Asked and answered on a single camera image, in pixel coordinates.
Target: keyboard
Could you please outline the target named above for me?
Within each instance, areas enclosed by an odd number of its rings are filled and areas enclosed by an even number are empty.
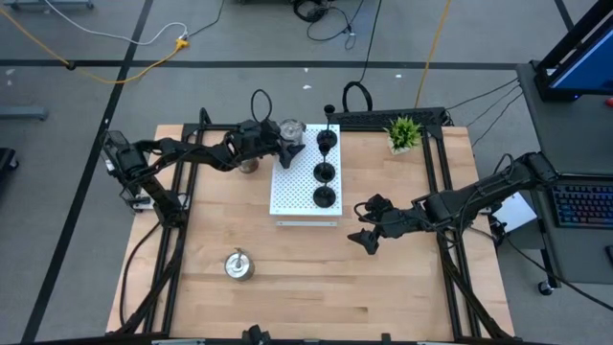
[[[560,227],[613,228],[613,185],[558,185],[550,197]]]
[[[356,129],[373,127],[382,129],[388,127],[390,122],[398,117],[413,119],[413,122],[422,126],[447,126],[450,122],[443,107],[432,107],[334,113],[330,117],[330,123]]]

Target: white flower pot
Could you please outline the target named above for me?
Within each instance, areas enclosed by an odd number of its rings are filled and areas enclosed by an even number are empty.
[[[411,148],[394,149],[394,143],[390,137],[387,138],[387,146],[390,147],[390,151],[393,155],[398,155],[411,150]]]

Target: wheel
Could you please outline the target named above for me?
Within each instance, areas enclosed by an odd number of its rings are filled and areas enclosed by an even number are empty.
[[[538,292],[543,296],[550,296],[554,293],[554,288],[549,286],[549,282],[543,281],[538,283]]]
[[[12,161],[9,164],[9,170],[10,171],[15,171],[17,170],[17,168],[19,168],[19,161],[16,160],[15,158],[12,159]]]

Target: small potted plant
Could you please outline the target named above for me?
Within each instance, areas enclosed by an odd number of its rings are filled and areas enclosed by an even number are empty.
[[[392,121],[389,129],[383,129],[389,134],[387,143],[393,155],[408,152],[420,143],[421,126],[415,124],[412,119],[399,117]]]

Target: wooden tabletop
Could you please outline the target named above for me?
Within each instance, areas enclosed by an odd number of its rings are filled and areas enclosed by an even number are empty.
[[[159,126],[156,138],[178,140],[181,129]],[[454,188],[474,182],[477,172],[466,128],[445,127],[443,134]],[[222,135],[207,131],[204,144],[216,144]],[[431,147],[442,189],[434,141]],[[453,339],[435,234],[381,239],[374,256],[347,240],[348,234],[369,227],[357,221],[355,203],[381,194],[408,208],[412,199],[429,193],[422,148],[393,156],[385,133],[343,132],[341,150],[344,205],[336,228],[276,226],[268,214],[273,157],[264,157],[252,174],[199,167],[170,336],[238,338],[259,324],[277,339],[377,340],[382,333],[393,340]],[[172,174],[173,168],[167,168],[157,176],[169,187]],[[153,212],[135,217],[126,257],[156,221]],[[488,231],[484,218],[477,218],[475,227]],[[158,230],[140,248],[130,267],[128,315],[150,288],[160,235]],[[464,238],[473,290],[512,334],[491,240],[468,231]],[[223,262],[236,247],[256,264],[247,282],[235,282],[224,273]],[[118,284],[109,331],[119,328],[119,291]],[[158,301],[154,330],[161,328],[165,294]],[[464,299],[459,291],[457,295],[464,311]],[[464,312],[461,317],[468,334]]]

